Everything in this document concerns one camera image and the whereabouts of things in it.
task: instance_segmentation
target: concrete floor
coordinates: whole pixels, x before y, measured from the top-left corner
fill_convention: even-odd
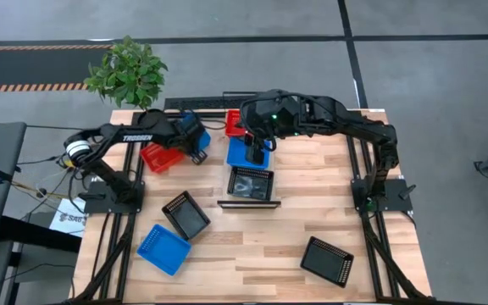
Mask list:
[[[354,35],[488,34],[488,1],[347,0],[347,6]],[[342,32],[333,0],[0,0],[0,40]],[[357,42],[356,47],[369,106],[386,108],[397,128],[403,173],[418,186],[412,199],[434,295],[488,303],[488,180],[472,165],[488,154],[488,42]],[[170,68],[164,97],[279,87],[357,105],[343,42],[154,49]],[[89,127],[106,122],[111,110],[88,92],[0,93],[0,122]],[[71,133],[29,129],[20,158],[61,153]],[[17,179],[34,183],[57,170],[52,164],[31,165]],[[13,191],[5,213],[21,217],[35,205]],[[68,279],[30,285],[19,303],[36,304],[43,291],[50,291],[44,302],[61,301],[68,289]]]

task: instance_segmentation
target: blue tray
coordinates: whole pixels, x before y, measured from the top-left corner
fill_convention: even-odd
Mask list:
[[[240,166],[249,169],[266,169],[269,167],[270,152],[264,151],[263,164],[257,165],[246,161],[246,144],[243,140],[236,137],[229,139],[229,152],[227,153],[227,164],[230,166]]]
[[[154,225],[136,251],[168,275],[175,275],[191,250],[189,242],[161,225]]]

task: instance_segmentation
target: wooden table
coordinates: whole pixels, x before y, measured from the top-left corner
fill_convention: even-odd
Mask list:
[[[386,121],[383,110],[365,110],[371,119]],[[133,112],[114,111],[113,124],[129,124]],[[345,136],[290,137],[278,141],[274,152],[274,210],[222,209],[229,166],[228,138],[222,130],[212,136],[200,166],[190,160],[156,175],[145,169],[146,197],[136,218],[124,302],[364,302],[374,300],[369,261],[360,218],[353,207]],[[110,149],[105,161],[121,169],[125,144]],[[400,171],[394,169],[392,176]],[[171,277],[142,259],[136,249],[155,224],[175,231],[161,207],[188,190],[212,220],[191,241],[192,249]],[[392,256],[424,294],[430,294],[419,241],[412,223],[398,212],[384,213]],[[76,264],[75,286],[82,291],[92,274],[105,216],[91,216]],[[103,240],[104,261],[111,220]],[[355,256],[346,288],[342,289],[303,269],[300,262],[310,236],[316,236]],[[385,267],[378,257],[384,294],[389,295]],[[119,262],[114,265],[109,296],[115,295]]]

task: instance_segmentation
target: green leaves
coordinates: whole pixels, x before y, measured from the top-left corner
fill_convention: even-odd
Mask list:
[[[119,108],[123,101],[142,109],[151,107],[165,83],[162,69],[169,70],[150,45],[133,42],[129,36],[103,55],[101,65],[88,64],[90,77],[84,83],[101,99],[114,99]]]

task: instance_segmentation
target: red plastic basket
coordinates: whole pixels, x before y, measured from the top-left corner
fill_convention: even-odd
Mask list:
[[[227,111],[227,118],[225,119],[225,123],[227,124],[225,127],[225,134],[227,136],[244,136],[246,134],[246,130],[244,128],[236,127],[236,123],[238,123],[240,120],[240,110]]]
[[[150,144],[141,149],[141,157],[152,172],[159,174],[179,163],[184,158],[184,153],[175,148],[164,149],[158,144]]]

